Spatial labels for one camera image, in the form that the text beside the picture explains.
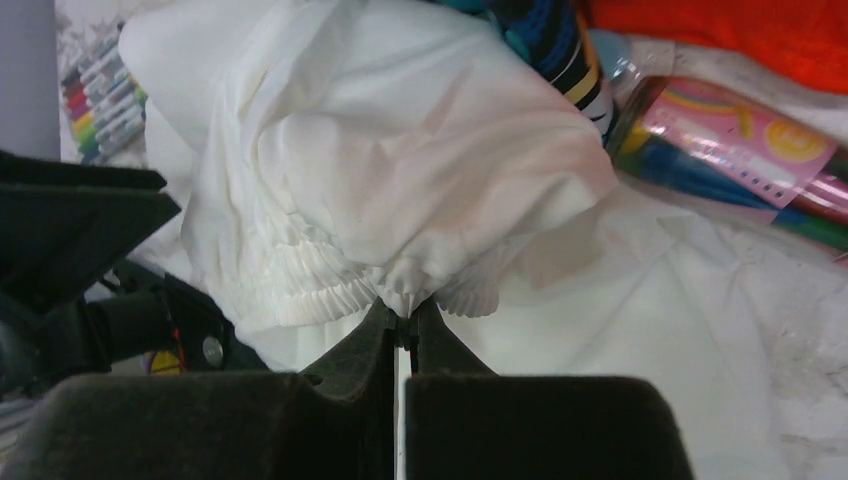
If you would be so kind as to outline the white shorts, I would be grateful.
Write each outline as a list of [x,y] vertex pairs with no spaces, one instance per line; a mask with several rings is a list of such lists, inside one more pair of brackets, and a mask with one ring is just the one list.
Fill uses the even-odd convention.
[[428,297],[501,374],[620,374],[700,479],[847,475],[847,281],[619,184],[484,22],[421,1],[180,1],[119,41],[181,214],[139,255],[274,370]]

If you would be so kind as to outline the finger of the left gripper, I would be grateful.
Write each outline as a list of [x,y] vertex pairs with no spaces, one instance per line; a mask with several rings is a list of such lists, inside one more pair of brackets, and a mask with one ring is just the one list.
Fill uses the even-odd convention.
[[180,208],[157,172],[1,154],[1,293],[45,314]]

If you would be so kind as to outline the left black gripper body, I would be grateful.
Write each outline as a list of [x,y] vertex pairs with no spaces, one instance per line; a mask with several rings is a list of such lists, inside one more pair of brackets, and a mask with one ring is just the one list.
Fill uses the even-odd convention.
[[108,373],[156,351],[174,354],[182,371],[265,369],[206,294],[130,261],[116,276],[107,298],[78,298],[47,313],[2,293],[2,396],[36,397],[70,376]]

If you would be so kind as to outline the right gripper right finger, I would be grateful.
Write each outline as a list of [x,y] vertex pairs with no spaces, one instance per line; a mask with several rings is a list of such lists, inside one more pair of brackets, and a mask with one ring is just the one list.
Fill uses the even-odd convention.
[[410,319],[410,479],[690,479],[669,404],[621,376],[501,376],[433,301]]

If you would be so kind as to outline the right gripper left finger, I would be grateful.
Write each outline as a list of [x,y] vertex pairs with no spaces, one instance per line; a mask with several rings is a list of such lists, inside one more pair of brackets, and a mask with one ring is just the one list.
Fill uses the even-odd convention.
[[5,479],[391,479],[394,315],[298,373],[84,375],[36,407]]

